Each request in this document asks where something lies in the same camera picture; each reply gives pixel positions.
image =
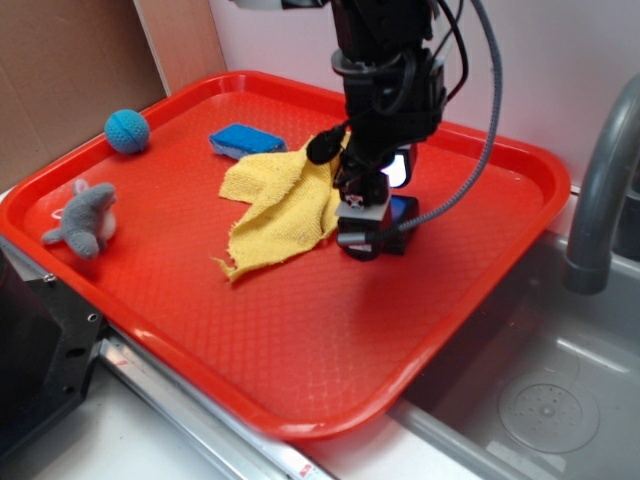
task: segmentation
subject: knitted ball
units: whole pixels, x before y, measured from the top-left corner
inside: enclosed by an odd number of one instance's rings
[[[138,153],[149,141],[149,124],[138,112],[118,110],[105,123],[104,134],[118,152]]]

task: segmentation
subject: sink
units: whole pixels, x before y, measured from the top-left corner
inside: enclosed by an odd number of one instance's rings
[[[581,296],[565,247],[545,233],[403,394],[483,477],[640,478],[640,268],[615,257]]]

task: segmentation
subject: red tray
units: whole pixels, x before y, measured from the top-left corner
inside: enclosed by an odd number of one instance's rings
[[[110,322],[249,424],[288,439],[335,435],[383,412],[564,205],[569,177],[549,153],[499,139],[462,202],[420,227],[404,257],[359,263],[333,240],[234,285],[212,257],[247,206],[218,198],[234,162],[209,134],[235,122],[290,150],[344,120],[338,93],[264,74],[203,80],[143,112],[148,149],[101,135],[22,182],[0,231]],[[484,135],[443,124],[402,193],[422,210],[469,176]],[[97,260],[45,248],[75,178],[116,186],[118,221]]]

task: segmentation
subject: stuffed toy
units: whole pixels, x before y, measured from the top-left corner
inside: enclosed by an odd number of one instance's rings
[[[107,248],[116,222],[110,207],[116,201],[115,187],[101,183],[94,187],[84,180],[73,185],[74,197],[62,210],[60,227],[42,236],[45,245],[65,241],[76,255],[90,260]]]

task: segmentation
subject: yellow towel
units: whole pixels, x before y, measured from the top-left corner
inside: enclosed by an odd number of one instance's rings
[[[340,196],[332,181],[338,161],[313,165],[306,150],[305,145],[296,152],[249,155],[227,171],[220,196],[251,204],[229,234],[227,251],[235,266],[216,259],[232,282],[311,250],[335,230]]]

